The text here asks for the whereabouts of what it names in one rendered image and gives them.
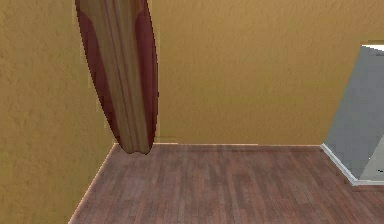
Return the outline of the red and wood surfboard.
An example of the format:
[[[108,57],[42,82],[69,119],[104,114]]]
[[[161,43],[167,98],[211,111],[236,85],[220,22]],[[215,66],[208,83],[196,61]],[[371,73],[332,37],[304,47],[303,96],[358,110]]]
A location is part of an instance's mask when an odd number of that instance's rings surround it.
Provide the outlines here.
[[[74,2],[92,82],[114,138],[128,154],[147,154],[159,96],[148,0]]]

